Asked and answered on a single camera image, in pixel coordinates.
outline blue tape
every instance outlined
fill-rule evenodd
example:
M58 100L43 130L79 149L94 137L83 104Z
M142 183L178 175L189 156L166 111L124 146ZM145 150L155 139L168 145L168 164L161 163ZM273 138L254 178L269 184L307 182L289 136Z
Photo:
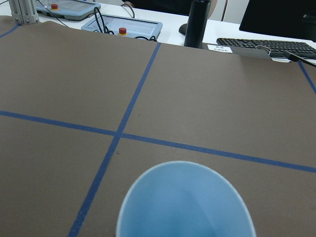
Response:
M14 26L11 30L9 30L8 32L0 35L0 38L5 37L6 35L11 34L13 31L15 31L16 29L18 29L21 25L17 24L16 26Z
M134 105L135 105L136 100L137 100L137 98L138 98L138 96L140 94L140 91L141 91L141 89L142 89L142 87L144 85L144 82L145 82L145 80L147 78L147 75L148 75L148 73L150 71L150 68L153 65L154 59L155 59L155 57L156 57L156 55L158 53L160 45L161 45L160 43L157 44L157 46L156 46L156 48L155 48L155 50L154 50L154 52L153 52L148 64L147 64L147 67L146 67L146 69L145 69L145 71L143 73L143 76L142 76L140 82L138 83L138 86L137 86L137 88L136 88L136 90L134 92L134 95L133 95L133 97L132 97L132 99L131 99L131 101L130 101L127 109L126 109L126 112L125 112L125 114L124 114L124 116L123 116L123 118L121 120L121 123L118 126L118 130L116 131L116 133L114 135L114 138L113 138L113 140L112 140L112 142L110 144L110 147L109 147L109 149L108 149L108 151L107 151L107 153L106 153L106 155L105 155L105 157L104 157L104 159L102 161L102 164L101 164L101 166L100 166L100 168L99 168L99 170L98 170L98 172L97 172L97 174L96 174L96 176L95 176L95 178L94 178L94 180L92 182L92 185L91 185L91 187L90 187L90 189L88 191L88 194L85 197L85 200L84 200L84 202L83 202L83 204L82 204L82 206L81 206L81 208L79 210L79 213L77 214L77 217L76 217L76 219L75 219L75 221L74 221L74 223L73 223L73 225L72 225L72 227L71 227L71 229L69 231L68 237L76 237L76 236L78 236L78 233L79 233L79 231L80 231L80 229L81 229L81 227L83 225L83 222L84 222L84 220L86 218L86 215L87 215L87 213L88 213L88 211L89 211L89 209L91 207L91 204L92 204L92 202L94 200L94 197L95 197L95 195L96 195L96 193L97 193L97 191L99 189L100 183L101 183L101 181L103 179L103 176L104 176L105 171L106 171L106 169L108 167L110 159L111 159L111 157L112 157L112 155L113 155L113 153L114 153L114 151L115 151L115 149L116 149L116 147L117 147L117 145L119 143L119 140L121 139L121 136L122 136L123 131L124 131L125 127L126 127L126 124L127 124L128 119L129 119L129 116L130 116L130 114L131 114L131 112L132 112L132 110L134 108Z
M304 75L305 75L307 81L309 82L309 84L311 85L311 87L312 87L314 93L316 94L316 87L315 87L314 83L312 82L312 79L310 78L310 76L309 76L308 73L306 72L306 69L304 68L303 63L299 61L299 62L298 62L298 65L300 65L300 68L301 68L302 72L304 73Z
M51 125L60 126L60 127L67 127L67 128L72 128L72 129L77 129L77 130L82 130L82 131L87 131L87 132L100 133L100 134L110 135L110 136L113 136L115 133L115 132L110 131L110 130L89 127L89 126L83 126L83 125L79 125L79 124L75 124L75 123L51 120L51 119L47 119L47 118L39 118L39 117L35 117L35 116L22 115L22 114L12 113L12 112L8 112L8 111L3 111L3 110L0 110L0 115L12 117L12 118L16 118L16 119L24 119L24 120L33 121L33 122L46 123L46 124L51 124Z
M277 161L277 160L246 156L246 155L237 154L237 153L224 152L220 150L197 147L197 146L181 144L181 143L176 143L176 142L169 142L169 141L164 141L160 139L142 137L142 136L126 134L126 133L122 135L122 138L127 138L131 140L137 140L137 141L147 142L147 143L153 143L153 144L162 145L162 146L176 147L180 149L207 153L207 154L212 154L212 155L217 155L217 156L222 156L222 157L230 157L230 158L241 159L241 160L246 160L246 161L251 161L251 162L256 162L256 163L269 164L269 165L274 165L274 166L279 166L279 167L284 167L284 168L289 168L289 169L296 169L296 170L316 173L316 167L309 167L309 166L304 166L304 165L299 165L299 164L286 163L286 162Z

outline computer keyboard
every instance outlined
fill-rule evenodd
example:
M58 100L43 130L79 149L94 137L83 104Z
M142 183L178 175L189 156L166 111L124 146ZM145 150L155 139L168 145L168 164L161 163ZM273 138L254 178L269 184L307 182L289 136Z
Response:
M302 58L316 59L316 49L303 42L229 38L218 38L216 42L220 45L265 49L274 58L283 58L283 52L287 50Z

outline label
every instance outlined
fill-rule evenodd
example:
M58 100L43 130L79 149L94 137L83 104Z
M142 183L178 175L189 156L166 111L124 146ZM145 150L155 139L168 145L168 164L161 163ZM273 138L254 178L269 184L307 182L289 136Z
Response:
M217 52L233 53L231 48L227 46L208 44L207 47L209 50L213 50Z

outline black monitor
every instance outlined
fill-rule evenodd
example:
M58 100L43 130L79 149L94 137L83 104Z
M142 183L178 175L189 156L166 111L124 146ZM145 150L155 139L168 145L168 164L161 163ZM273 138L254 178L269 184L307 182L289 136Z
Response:
M241 31L316 41L316 0L249 0Z

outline black water bottle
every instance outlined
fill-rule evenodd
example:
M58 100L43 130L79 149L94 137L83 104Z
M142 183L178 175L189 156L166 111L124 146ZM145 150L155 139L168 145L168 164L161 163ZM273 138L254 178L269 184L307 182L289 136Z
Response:
M184 46L201 48L210 0L192 0Z

